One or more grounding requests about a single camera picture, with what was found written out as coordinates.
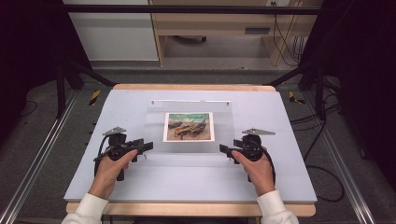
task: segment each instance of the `white tabletop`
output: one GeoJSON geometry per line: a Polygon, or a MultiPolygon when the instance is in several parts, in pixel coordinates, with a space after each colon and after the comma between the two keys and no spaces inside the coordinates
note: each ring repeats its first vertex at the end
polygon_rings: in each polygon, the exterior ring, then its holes
{"type": "MultiPolygon", "coordinates": [[[[113,90],[107,96],[92,139],[64,196],[79,201],[93,180],[93,158],[103,133],[120,126],[127,140],[144,137],[145,119],[152,100],[230,101],[234,138],[249,128],[275,132],[262,135],[276,168],[276,188],[285,203],[314,203],[313,190],[294,133],[276,91],[145,91],[113,90]]],[[[113,202],[256,202],[256,193],[241,165],[233,164],[219,148],[213,152],[166,153],[154,149],[147,158],[130,163],[125,180],[118,182],[109,200],[113,202]]]]}

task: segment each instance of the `human hand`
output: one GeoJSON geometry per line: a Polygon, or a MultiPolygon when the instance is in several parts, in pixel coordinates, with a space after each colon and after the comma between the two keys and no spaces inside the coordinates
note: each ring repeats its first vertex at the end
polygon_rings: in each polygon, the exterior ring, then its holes
{"type": "Polygon", "coordinates": [[[127,169],[129,161],[131,161],[136,154],[137,150],[132,150],[117,161],[113,161],[108,156],[104,156],[100,161],[95,179],[88,193],[102,199],[107,199],[113,192],[117,176],[121,169],[127,169]]]}
{"type": "Polygon", "coordinates": [[[248,160],[242,153],[233,150],[233,157],[244,166],[245,171],[250,177],[251,183],[256,188],[257,196],[275,190],[272,176],[271,163],[265,154],[258,161],[248,160]]]}

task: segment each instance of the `photograph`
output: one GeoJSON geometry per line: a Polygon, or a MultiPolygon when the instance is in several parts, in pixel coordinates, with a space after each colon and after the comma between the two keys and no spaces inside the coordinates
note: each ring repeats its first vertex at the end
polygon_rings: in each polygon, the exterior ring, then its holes
{"type": "Polygon", "coordinates": [[[215,141],[213,113],[166,113],[163,141],[215,141]]]}

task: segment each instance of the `aluminum rail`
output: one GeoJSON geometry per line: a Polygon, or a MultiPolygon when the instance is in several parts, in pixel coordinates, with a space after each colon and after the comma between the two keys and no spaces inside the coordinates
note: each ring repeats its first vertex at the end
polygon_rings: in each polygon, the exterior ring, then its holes
{"type": "Polygon", "coordinates": [[[44,140],[43,145],[38,150],[37,155],[35,156],[34,161],[32,162],[29,170],[27,171],[25,177],[23,178],[20,186],[12,197],[11,201],[8,203],[8,206],[3,211],[0,216],[0,224],[8,224],[13,223],[18,213],[21,210],[21,207],[26,200],[30,190],[32,189],[33,184],[35,183],[41,168],[44,165],[48,155],[50,154],[52,147],[64,126],[65,121],[67,120],[70,111],[76,101],[78,96],[78,91],[72,91],[68,100],[67,107],[62,116],[59,119],[56,119],[54,124],[52,125],[49,134],[44,140]]]}
{"type": "MultiPolygon", "coordinates": [[[[314,100],[311,94],[307,94],[303,92],[304,98],[306,99],[308,106],[311,111],[315,113],[315,109],[313,107],[314,100]]],[[[375,224],[374,217],[367,206],[366,201],[364,201],[363,196],[361,195],[361,191],[358,188],[355,180],[352,177],[352,174],[349,172],[347,165],[345,164],[343,158],[341,157],[337,146],[332,140],[332,136],[326,127],[324,127],[322,140],[324,145],[326,146],[330,158],[332,159],[332,164],[334,165],[337,174],[339,175],[344,188],[346,190],[346,195],[349,198],[350,203],[358,217],[358,220],[361,224],[375,224]]]]}
{"type": "Polygon", "coordinates": [[[321,7],[235,7],[235,6],[147,6],[147,5],[42,5],[44,9],[84,13],[205,13],[205,14],[270,14],[321,15],[335,8],[321,7]]]}

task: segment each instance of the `white sleeve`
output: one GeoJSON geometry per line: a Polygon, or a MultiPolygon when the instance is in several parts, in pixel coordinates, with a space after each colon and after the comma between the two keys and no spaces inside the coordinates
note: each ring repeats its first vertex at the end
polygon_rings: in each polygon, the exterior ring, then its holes
{"type": "Polygon", "coordinates": [[[262,209],[262,224],[298,224],[297,216],[285,207],[278,190],[257,199],[262,209]]]}
{"type": "Polygon", "coordinates": [[[84,223],[84,224],[100,224],[101,216],[108,201],[86,193],[75,213],[68,214],[62,224],[84,223]]]}

